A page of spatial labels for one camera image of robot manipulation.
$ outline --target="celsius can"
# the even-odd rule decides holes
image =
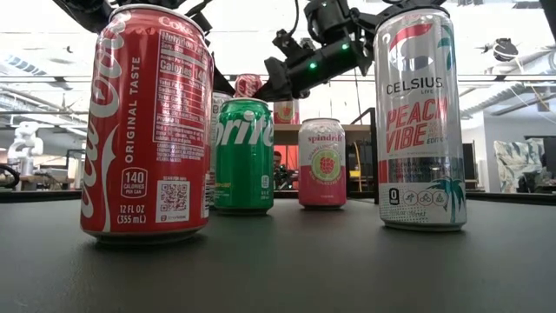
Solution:
[[[299,100],[280,101],[275,103],[275,124],[299,123]]]
[[[231,99],[232,96],[214,91],[212,93],[212,112],[210,117],[210,179],[207,185],[208,206],[215,206],[215,182],[216,182],[216,125],[222,105]]]
[[[453,26],[442,9],[389,18],[374,39],[381,219],[409,230],[467,221]]]
[[[207,223],[213,60],[193,21],[154,5],[112,13],[96,42],[81,226],[156,243]]]
[[[218,212],[266,214],[274,204],[274,125],[267,104],[251,98],[227,101],[216,134]]]
[[[340,121],[312,118],[299,130],[299,203],[340,207],[346,203],[346,136]]]
[[[256,74],[241,74],[235,80],[234,97],[252,97],[262,87],[261,77]]]

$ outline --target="coca-cola can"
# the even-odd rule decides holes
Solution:
[[[299,100],[280,101],[275,103],[275,124],[299,123]]]
[[[261,77],[256,74],[241,74],[235,80],[234,97],[252,97],[262,87]]]
[[[340,121],[311,118],[299,130],[299,203],[338,208],[346,203],[346,136]]]
[[[189,18],[147,4],[112,13],[96,41],[83,231],[153,243],[207,223],[213,66]]]

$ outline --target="dark table surface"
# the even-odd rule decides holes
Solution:
[[[554,312],[556,208],[470,201],[459,233],[378,208],[211,217],[194,240],[106,249],[79,202],[0,205],[0,312]]]

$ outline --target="pink can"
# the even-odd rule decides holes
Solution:
[[[275,103],[275,124],[298,124],[299,123],[299,100],[280,101]]]
[[[299,131],[299,203],[340,207],[346,203],[346,136],[340,121],[311,118]]]

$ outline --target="qr code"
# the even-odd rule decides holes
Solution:
[[[158,222],[189,220],[189,182],[158,181]]]

